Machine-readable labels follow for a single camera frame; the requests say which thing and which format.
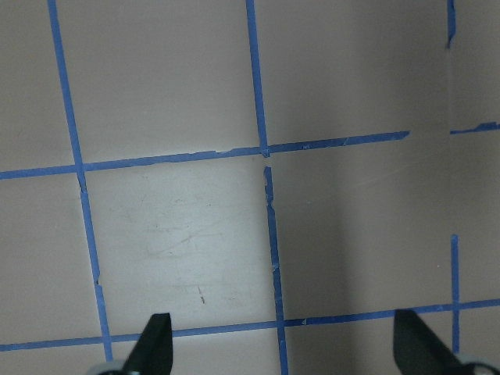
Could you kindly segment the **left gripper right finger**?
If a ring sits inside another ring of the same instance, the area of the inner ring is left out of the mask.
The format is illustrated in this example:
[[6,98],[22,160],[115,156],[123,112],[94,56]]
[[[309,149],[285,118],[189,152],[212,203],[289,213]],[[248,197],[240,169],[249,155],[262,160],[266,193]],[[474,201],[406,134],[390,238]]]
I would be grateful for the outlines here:
[[393,357],[401,374],[468,374],[443,341],[416,312],[397,309],[393,325]]

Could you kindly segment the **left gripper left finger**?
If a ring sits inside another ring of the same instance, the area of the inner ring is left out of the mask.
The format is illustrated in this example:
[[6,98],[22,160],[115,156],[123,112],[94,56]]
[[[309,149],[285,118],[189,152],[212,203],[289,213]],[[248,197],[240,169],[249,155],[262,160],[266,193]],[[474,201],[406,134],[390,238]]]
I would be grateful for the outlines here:
[[173,332],[169,313],[153,314],[121,368],[122,374],[169,375],[173,368]]

